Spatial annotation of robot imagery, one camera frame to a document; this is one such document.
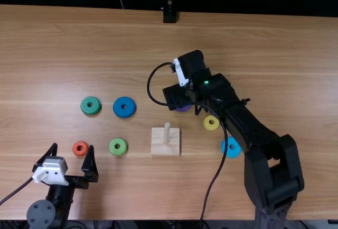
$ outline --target red ring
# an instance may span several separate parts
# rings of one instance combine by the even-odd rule
[[[78,157],[83,157],[89,150],[88,145],[85,142],[79,141],[73,145],[73,153]]]

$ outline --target wooden peg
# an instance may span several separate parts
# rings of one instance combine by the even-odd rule
[[[164,127],[152,128],[152,155],[180,155],[180,129],[171,128],[166,122]]]

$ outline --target blue ring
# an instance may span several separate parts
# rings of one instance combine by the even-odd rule
[[[224,149],[226,147],[226,142],[223,140],[222,142],[222,152],[224,153]],[[238,142],[233,138],[232,136],[228,138],[228,151],[227,156],[234,159],[238,156],[238,154],[241,152],[241,147],[239,146]]]
[[[112,110],[121,118],[131,117],[136,111],[136,105],[131,98],[121,97],[115,100]]]

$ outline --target black cable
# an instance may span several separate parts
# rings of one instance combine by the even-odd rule
[[[208,196],[209,196],[210,190],[212,188],[212,185],[216,181],[218,175],[220,174],[220,172],[222,170],[222,167],[224,165],[224,162],[226,160],[226,157],[227,157],[227,152],[228,152],[228,133],[227,133],[226,127],[224,126],[223,122],[221,122],[221,126],[223,128],[224,136],[225,136],[224,153],[223,153],[223,157],[222,157],[220,166],[218,167],[218,170],[217,170],[215,176],[212,178],[212,180],[211,180],[211,182],[209,184],[208,190],[206,191],[206,194],[205,194],[204,203],[203,203],[203,209],[202,209],[202,213],[201,213],[201,217],[200,217],[200,229],[202,229],[202,227],[203,227],[203,216],[204,216],[204,212],[205,212],[206,201],[208,200]]]
[[[203,223],[205,224],[207,229],[210,229],[210,226],[207,224],[207,222],[205,220],[203,220]]]
[[[159,102],[158,100],[154,99],[154,97],[150,94],[150,81],[151,81],[153,75],[157,72],[157,70],[158,70],[159,68],[163,67],[163,66],[166,66],[166,65],[173,66],[174,64],[171,63],[171,62],[165,62],[165,63],[163,63],[163,64],[158,65],[158,66],[153,70],[153,72],[150,74],[150,76],[149,76],[149,78],[148,78],[148,82],[147,82],[147,93],[148,93],[149,98],[150,98],[153,102],[155,102],[156,104],[161,105],[161,106],[170,106],[170,105],[167,104],[167,103]]]
[[[114,221],[114,224],[117,225],[118,229],[121,229],[121,227],[119,226],[119,224],[117,223],[117,221]]]
[[[8,199],[10,199],[12,196],[14,196],[16,193],[18,193],[21,189],[23,189],[24,187],[26,187],[32,180],[33,180],[32,177],[29,178],[28,181],[26,181],[24,184],[22,184],[16,190],[14,190],[12,193],[10,193],[8,196],[6,196],[2,201],[0,201],[0,206],[3,205],[4,202],[6,202]]]
[[[148,93],[148,96],[149,98],[155,102],[156,104],[158,105],[161,105],[161,106],[173,106],[173,107],[176,107],[177,105],[173,105],[173,104],[168,104],[168,103],[163,103],[163,102],[160,102],[156,99],[154,99],[154,97],[151,95],[151,92],[150,92],[150,82],[151,82],[151,79],[153,77],[153,75],[158,71],[159,68],[163,67],[163,66],[166,66],[166,65],[170,65],[170,66],[173,66],[174,64],[171,63],[171,62],[165,62],[163,64],[160,64],[158,65],[153,71],[152,73],[149,75],[149,78],[148,78],[148,81],[147,81],[147,93]],[[215,110],[213,110],[211,107],[203,104],[203,103],[200,103],[200,102],[190,102],[188,103],[188,105],[199,105],[199,106],[202,106],[204,108],[207,108],[217,119],[220,120],[220,117],[218,116],[218,114],[215,112]],[[210,184],[209,184],[209,187],[208,187],[208,190],[206,191],[206,194],[205,194],[205,198],[204,198],[204,203],[203,203],[203,208],[202,208],[202,213],[201,213],[201,217],[200,217],[200,229],[202,229],[203,227],[203,216],[204,216],[204,212],[205,212],[205,207],[206,207],[206,201],[208,200],[208,196],[209,196],[209,193],[210,193],[210,190],[214,184],[214,182],[216,181],[218,175],[220,174],[221,170],[222,170],[222,167],[224,165],[224,162],[226,160],[226,157],[227,157],[227,152],[228,152],[228,133],[227,133],[227,130],[226,130],[226,127],[224,126],[223,122],[220,120],[221,122],[221,126],[222,126],[222,129],[223,129],[223,132],[224,132],[224,137],[225,137],[225,149],[224,149],[224,154],[223,154],[223,157],[222,157],[222,160],[221,160],[221,163],[218,167],[218,170],[215,174],[215,176],[212,178]]]
[[[306,229],[310,229],[302,220],[298,220]]]

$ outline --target green ring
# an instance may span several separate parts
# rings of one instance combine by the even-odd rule
[[[113,139],[109,144],[109,151],[111,154],[117,157],[121,157],[127,152],[128,145],[125,140],[121,138]]]
[[[81,110],[88,115],[95,115],[101,110],[101,103],[95,97],[86,97],[81,102]]]

